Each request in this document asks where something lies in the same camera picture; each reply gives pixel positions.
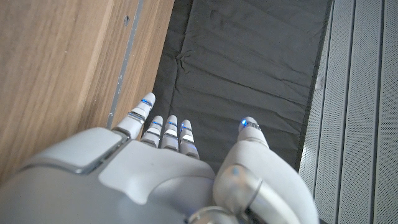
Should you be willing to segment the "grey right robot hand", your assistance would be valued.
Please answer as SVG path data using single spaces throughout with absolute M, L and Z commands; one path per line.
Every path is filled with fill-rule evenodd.
M 147 94 L 113 129 L 82 131 L 29 159 L 1 187 L 2 223 L 318 223 L 305 182 L 244 118 L 220 169 L 192 125 L 156 116 Z

